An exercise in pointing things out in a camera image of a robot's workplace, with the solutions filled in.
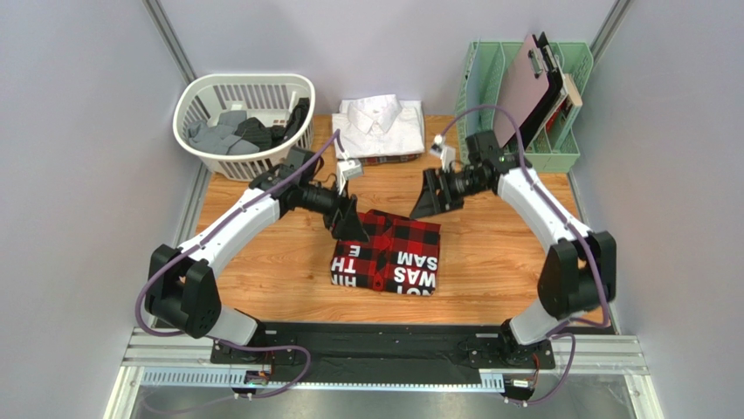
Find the red black plaid shirt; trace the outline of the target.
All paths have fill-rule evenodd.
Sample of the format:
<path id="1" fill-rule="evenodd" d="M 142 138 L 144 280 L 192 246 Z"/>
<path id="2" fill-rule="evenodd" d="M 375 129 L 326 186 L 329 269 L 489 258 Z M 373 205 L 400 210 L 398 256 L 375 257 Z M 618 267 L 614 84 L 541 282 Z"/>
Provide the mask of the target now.
<path id="1" fill-rule="evenodd" d="M 377 209 L 359 218 L 369 240 L 336 243 L 330 261 L 331 283 L 401 295 L 433 295 L 441 225 Z"/>

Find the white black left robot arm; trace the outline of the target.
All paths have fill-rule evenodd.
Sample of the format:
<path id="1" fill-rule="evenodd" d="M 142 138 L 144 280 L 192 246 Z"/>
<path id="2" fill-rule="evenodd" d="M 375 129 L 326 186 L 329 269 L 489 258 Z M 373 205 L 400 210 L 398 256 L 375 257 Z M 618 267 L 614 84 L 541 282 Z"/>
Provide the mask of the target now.
<path id="1" fill-rule="evenodd" d="M 348 180 L 363 173 L 356 159 L 336 164 L 335 182 L 326 188 L 313 178 L 320 154 L 293 147 L 287 157 L 249 183 L 231 208 L 186 242 L 166 244 L 152 254 L 149 279 L 137 298 L 136 313 L 148 313 L 174 327 L 176 335 L 209 337 L 247 346 L 261 323 L 225 305 L 217 279 L 232 259 L 262 230 L 287 212 L 304 209 L 322 215 L 336 240 L 366 242 L 357 198 Z"/>

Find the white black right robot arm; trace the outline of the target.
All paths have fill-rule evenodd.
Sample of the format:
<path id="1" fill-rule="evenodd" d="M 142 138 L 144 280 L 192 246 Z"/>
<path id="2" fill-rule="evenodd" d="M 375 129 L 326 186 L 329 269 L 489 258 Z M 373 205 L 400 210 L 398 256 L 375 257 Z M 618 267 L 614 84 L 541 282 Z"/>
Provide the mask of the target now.
<path id="1" fill-rule="evenodd" d="M 434 216 L 460 210 L 465 198 L 487 190 L 508 203 L 534 233 L 545 252 L 536 300 L 506 320 L 500 339 L 507 356 L 535 347 L 584 314 L 601 309 L 599 327 L 609 324 L 616 295 L 617 243 L 572 216 L 544 187 L 523 153 L 499 147 L 493 132 L 467 137 L 468 163 L 454 168 L 454 149 L 436 135 L 431 152 L 442 165 L 423 174 L 421 194 L 410 215 Z"/>

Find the folded tartan shirt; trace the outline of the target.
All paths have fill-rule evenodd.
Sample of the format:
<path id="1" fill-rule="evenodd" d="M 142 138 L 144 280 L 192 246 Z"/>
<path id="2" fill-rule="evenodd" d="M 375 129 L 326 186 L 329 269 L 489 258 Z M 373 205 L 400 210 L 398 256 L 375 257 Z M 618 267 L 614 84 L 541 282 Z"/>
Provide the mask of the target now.
<path id="1" fill-rule="evenodd" d="M 418 159 L 420 155 L 392 155 L 392 156 L 375 156 L 375 157 L 364 157 L 360 159 L 363 166 L 375 166 L 381 164 L 393 164 L 414 161 Z"/>

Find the folded white shirt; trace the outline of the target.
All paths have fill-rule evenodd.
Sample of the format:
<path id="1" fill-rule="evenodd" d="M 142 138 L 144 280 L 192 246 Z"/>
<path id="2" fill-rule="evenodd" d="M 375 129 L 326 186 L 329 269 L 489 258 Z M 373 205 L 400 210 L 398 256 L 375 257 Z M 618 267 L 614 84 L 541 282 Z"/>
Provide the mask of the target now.
<path id="1" fill-rule="evenodd" d="M 332 115 L 338 130 L 338 157 L 378 158 L 420 155 L 424 151 L 422 102 L 400 100 L 395 94 L 343 100 Z"/>

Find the black shirt in basket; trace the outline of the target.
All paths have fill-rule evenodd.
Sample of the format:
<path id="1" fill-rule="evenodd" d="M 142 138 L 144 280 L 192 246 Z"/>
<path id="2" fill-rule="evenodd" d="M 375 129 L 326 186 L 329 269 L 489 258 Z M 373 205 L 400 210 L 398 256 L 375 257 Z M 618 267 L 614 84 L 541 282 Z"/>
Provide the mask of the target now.
<path id="1" fill-rule="evenodd" d="M 309 115 L 309 109 L 310 99 L 299 98 L 285 125 L 268 127 L 257 118 L 251 117 L 240 122 L 234 134 L 242 141 L 253 145 L 259 152 L 268 151 L 290 140 L 299 132 Z"/>

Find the white laundry basket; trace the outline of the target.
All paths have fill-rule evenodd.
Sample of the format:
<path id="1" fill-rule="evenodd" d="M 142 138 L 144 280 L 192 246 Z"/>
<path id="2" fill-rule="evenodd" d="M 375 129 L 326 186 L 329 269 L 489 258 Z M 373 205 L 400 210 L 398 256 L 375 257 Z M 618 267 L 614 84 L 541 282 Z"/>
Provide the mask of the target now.
<path id="1" fill-rule="evenodd" d="M 172 128 L 211 172 L 248 182 L 292 147 L 311 147 L 315 102 L 314 84 L 299 74 L 211 74 L 185 89 Z"/>

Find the grey shirt in basket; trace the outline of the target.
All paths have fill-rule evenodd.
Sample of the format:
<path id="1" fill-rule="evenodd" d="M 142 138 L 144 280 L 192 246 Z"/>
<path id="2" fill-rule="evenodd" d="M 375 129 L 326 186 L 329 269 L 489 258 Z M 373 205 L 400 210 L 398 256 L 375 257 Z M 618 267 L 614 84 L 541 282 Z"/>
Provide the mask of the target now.
<path id="1" fill-rule="evenodd" d="M 187 141 L 195 150 L 213 155 L 256 154 L 259 147 L 236 134 L 238 125 L 245 121 L 247 112 L 238 110 L 221 113 L 213 127 L 205 120 L 193 122 L 186 128 Z"/>

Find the pink clipboard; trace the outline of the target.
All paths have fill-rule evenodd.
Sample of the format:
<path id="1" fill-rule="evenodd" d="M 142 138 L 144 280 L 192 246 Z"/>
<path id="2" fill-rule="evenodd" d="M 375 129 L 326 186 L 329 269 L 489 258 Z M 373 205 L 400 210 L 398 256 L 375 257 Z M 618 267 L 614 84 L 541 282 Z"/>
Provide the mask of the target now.
<path id="1" fill-rule="evenodd" d="M 526 36 L 510 66 L 502 76 L 497 100 L 497 105 L 511 114 L 519 127 L 530 114 L 536 102 L 538 82 L 534 75 L 541 72 L 541 65 L 536 65 L 535 70 L 533 70 L 527 56 L 529 51 L 534 48 L 532 35 Z"/>

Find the red book in organizer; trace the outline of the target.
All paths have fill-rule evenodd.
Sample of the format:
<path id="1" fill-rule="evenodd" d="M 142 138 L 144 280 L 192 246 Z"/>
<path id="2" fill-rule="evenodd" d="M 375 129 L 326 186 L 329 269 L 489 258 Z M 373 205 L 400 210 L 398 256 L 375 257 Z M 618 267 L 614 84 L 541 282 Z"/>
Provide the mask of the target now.
<path id="1" fill-rule="evenodd" d="M 567 123 L 568 115 L 573 108 L 573 100 L 569 93 L 548 120 L 545 131 L 548 135 L 559 135 Z"/>

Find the black clipboard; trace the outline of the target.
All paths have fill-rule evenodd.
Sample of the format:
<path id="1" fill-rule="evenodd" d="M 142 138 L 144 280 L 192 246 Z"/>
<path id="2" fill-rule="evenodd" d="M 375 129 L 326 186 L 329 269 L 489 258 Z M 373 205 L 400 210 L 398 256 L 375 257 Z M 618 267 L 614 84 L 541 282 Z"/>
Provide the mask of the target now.
<path id="1" fill-rule="evenodd" d="M 555 111 L 555 105 L 561 101 L 565 79 L 560 59 L 550 45 L 546 32 L 543 31 L 539 37 L 533 34 L 532 39 L 534 48 L 527 56 L 533 70 L 536 65 L 541 65 L 541 72 L 534 75 L 538 82 L 536 102 L 520 125 L 523 148 L 527 148 Z"/>

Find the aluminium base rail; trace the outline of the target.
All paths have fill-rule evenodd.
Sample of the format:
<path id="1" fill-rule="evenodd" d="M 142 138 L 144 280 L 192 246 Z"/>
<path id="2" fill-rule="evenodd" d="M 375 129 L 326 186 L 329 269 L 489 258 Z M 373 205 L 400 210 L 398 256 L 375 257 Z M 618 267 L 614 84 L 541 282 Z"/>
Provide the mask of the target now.
<path id="1" fill-rule="evenodd" d="M 660 418 L 639 341 L 570 327 L 503 355 L 498 326 L 270 322 L 263 351 L 135 329 L 108 418 Z"/>

